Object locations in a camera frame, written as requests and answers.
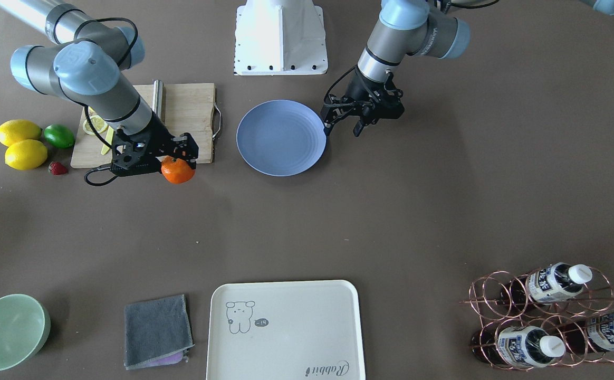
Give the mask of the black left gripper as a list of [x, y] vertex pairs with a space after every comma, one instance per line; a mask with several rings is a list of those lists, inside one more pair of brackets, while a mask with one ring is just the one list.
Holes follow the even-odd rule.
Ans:
[[358, 68], [351, 69], [351, 72], [353, 78], [344, 96], [334, 96], [333, 105], [323, 105], [321, 108], [326, 137], [331, 135], [336, 123], [347, 117], [359, 118], [353, 128], [353, 135], [360, 137], [368, 125], [381, 119], [398, 119], [405, 111], [401, 103], [404, 93], [394, 84], [394, 73], [391, 70], [386, 69], [382, 73], [382, 82], [368, 79]]

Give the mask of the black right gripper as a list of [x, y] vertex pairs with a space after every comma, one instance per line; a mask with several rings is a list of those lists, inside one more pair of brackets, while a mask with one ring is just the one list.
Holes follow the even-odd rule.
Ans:
[[110, 171], [135, 176], [162, 170], [196, 170], [199, 146], [188, 132], [174, 136], [166, 127], [146, 127], [128, 135], [117, 130], [112, 140]]

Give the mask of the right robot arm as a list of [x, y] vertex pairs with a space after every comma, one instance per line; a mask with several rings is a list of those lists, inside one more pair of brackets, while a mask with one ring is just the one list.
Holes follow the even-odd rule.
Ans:
[[90, 173], [110, 171], [116, 178], [165, 173], [167, 162], [160, 158], [195, 170], [199, 148], [193, 137], [172, 136], [122, 73], [145, 57], [135, 24], [109, 28], [61, 1], [0, 1], [0, 9], [53, 43], [18, 48], [10, 60], [15, 80], [37, 93], [93, 108], [114, 130], [111, 161]]

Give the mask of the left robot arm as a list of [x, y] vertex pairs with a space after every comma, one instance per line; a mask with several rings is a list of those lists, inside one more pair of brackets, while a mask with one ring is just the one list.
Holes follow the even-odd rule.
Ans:
[[320, 118], [326, 137], [336, 123], [348, 117], [358, 121], [352, 132], [358, 137], [380, 120], [399, 119], [405, 107], [403, 91], [394, 84], [394, 72], [406, 56], [441, 60], [461, 57], [471, 41], [471, 29], [451, 8], [476, 9], [493, 5], [486, 1], [382, 1], [377, 23], [367, 45], [350, 72], [343, 96], [327, 90]]

